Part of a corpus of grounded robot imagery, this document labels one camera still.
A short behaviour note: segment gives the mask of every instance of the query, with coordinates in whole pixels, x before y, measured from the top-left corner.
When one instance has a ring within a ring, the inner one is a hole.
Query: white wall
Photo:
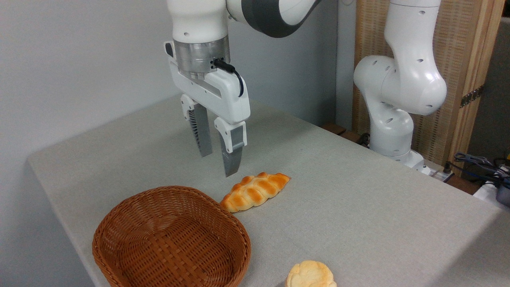
[[[336,1],[269,39],[238,23],[233,64],[250,96],[321,124],[335,112]],[[26,165],[34,151],[179,91],[164,0],[0,2],[0,285],[90,286]]]
[[[338,1],[337,104],[336,123],[352,129],[352,92],[354,85],[354,40],[356,0]]]

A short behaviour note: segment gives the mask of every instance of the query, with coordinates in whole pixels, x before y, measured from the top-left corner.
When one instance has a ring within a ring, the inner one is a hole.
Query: pastry
[[[257,176],[247,176],[232,187],[220,205],[229,212],[259,206],[268,198],[277,195],[289,180],[290,177],[281,173],[275,175],[260,173]]]
[[[337,287],[337,284],[324,263],[306,260],[292,267],[285,287]]]

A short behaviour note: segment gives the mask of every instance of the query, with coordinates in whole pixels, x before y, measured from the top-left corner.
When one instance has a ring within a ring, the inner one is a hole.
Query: cable
[[[505,187],[510,188],[510,184],[509,184],[508,180],[505,180],[505,178],[507,176],[504,176],[504,177],[498,177],[498,176],[488,177],[488,176],[483,176],[483,175],[479,175],[479,174],[475,174],[475,173],[469,172],[466,169],[463,169],[460,166],[457,166],[457,165],[453,164],[450,161],[447,161],[446,163],[450,164],[451,166],[453,166],[454,168],[456,168],[458,170],[463,171],[464,173],[466,173],[466,174],[468,174],[470,176],[477,177],[477,178],[483,179],[485,181],[490,181],[490,182],[493,182],[493,183],[502,184]]]
[[[488,172],[495,173],[501,177],[510,176],[509,172],[497,167],[495,164],[490,162],[486,157],[473,156],[461,152],[456,153],[453,157],[455,158],[456,162],[468,162]]]
[[[239,79],[239,89],[240,89],[239,98],[240,98],[244,93],[244,84],[243,84],[243,79],[241,78],[241,75],[239,75],[239,73],[236,71],[236,68],[230,64],[227,64],[225,61],[223,61],[221,59],[214,60],[212,62],[212,64],[214,64],[217,68],[222,69],[223,71],[226,71],[231,74],[236,74],[237,78]]]
[[[243,85],[243,79],[241,78],[241,75],[234,70],[234,74],[236,74],[237,78],[239,79],[239,86],[241,87],[241,92],[239,93],[239,97],[241,97],[244,93],[244,85]]]

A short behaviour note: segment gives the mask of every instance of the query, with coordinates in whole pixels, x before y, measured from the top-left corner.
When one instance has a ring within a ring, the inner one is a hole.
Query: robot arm
[[[173,41],[165,43],[184,118],[202,156],[212,153],[207,110],[218,117],[225,175],[237,172],[250,116],[244,79],[229,65],[229,15],[271,37],[296,31],[320,0],[167,0]]]
[[[385,39],[395,59],[368,56],[354,71],[370,115],[370,149],[423,171],[411,151],[413,120],[429,115],[446,98],[446,83],[434,61],[432,37],[441,0],[391,0]]]

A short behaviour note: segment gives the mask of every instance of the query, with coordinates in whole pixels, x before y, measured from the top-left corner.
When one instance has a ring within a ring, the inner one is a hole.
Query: wicker basket
[[[114,207],[92,243],[111,286],[237,286],[251,256],[243,225],[204,193],[164,186]]]

